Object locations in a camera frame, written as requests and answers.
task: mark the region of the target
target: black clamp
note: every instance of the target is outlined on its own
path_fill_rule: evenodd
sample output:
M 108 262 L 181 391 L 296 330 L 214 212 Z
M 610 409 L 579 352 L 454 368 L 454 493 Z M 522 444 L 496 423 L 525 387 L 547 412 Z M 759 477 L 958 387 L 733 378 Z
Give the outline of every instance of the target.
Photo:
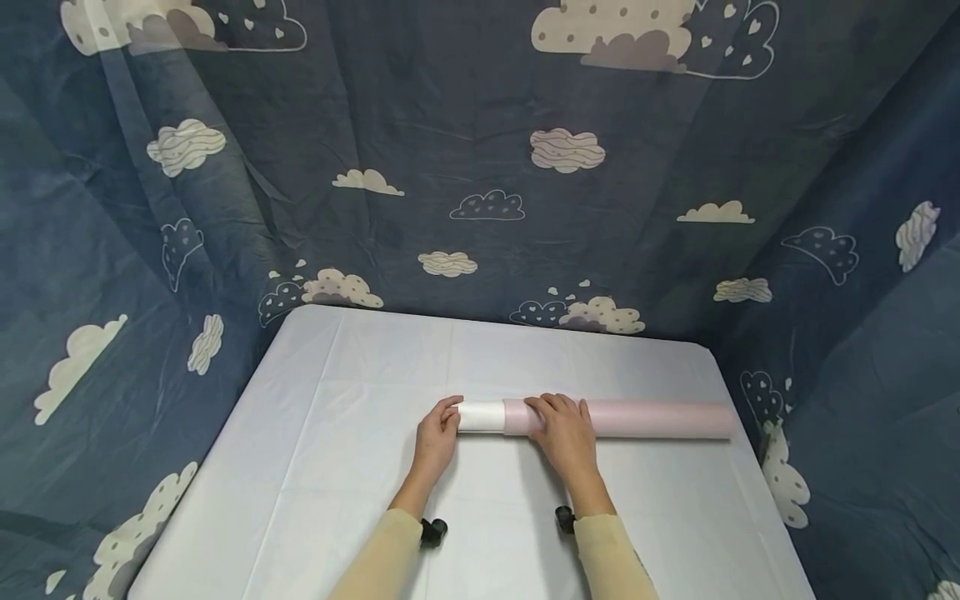
M 576 515 L 573 514 L 573 509 L 568 506 L 558 506 L 553 514 L 557 516 L 557 526 L 560 527 L 560 530 L 572 536 L 573 521 L 577 520 Z
M 423 533 L 420 534 L 420 547 L 439 548 L 446 535 L 446 522 L 442 519 L 435 518 L 431 523 L 425 518 L 422 518 L 420 525 L 423 526 Z

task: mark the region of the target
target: blue fabric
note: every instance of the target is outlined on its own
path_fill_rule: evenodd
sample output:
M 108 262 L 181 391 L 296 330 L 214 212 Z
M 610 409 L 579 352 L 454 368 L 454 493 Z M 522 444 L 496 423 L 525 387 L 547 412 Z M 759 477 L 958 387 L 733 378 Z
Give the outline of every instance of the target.
M 8 4 L 0 597 L 123 597 L 305 302 L 704 343 L 819 597 L 957 581 L 956 2 Z

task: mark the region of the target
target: paper tube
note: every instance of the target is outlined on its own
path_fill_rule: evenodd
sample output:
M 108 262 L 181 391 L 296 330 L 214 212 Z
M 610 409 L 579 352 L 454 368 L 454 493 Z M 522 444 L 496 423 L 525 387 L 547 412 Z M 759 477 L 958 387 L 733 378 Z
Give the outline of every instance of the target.
M 738 420 L 724 404 L 590 400 L 593 430 L 601 438 L 728 440 Z M 525 436 L 541 427 L 536 411 L 520 399 L 464 402 L 461 433 Z

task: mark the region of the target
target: pink tube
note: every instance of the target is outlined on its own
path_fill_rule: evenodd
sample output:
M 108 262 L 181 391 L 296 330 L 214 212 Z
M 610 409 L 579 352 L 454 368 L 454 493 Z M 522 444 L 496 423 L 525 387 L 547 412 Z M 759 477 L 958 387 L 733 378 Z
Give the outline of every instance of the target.
M 540 416 L 523 400 L 504 398 L 505 436 L 525 436 L 541 428 Z M 683 404 L 630 400 L 590 400 L 593 430 L 601 438 L 728 440 L 738 424 L 724 404 Z

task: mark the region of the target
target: beige sleeve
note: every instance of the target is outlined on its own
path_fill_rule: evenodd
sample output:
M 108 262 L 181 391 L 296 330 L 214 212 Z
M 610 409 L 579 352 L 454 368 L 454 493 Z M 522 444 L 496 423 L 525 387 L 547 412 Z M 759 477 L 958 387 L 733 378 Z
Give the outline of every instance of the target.
M 395 600 L 420 552 L 423 527 L 405 511 L 387 511 L 327 600 Z
M 658 600 L 619 516 L 586 516 L 573 528 L 593 600 Z

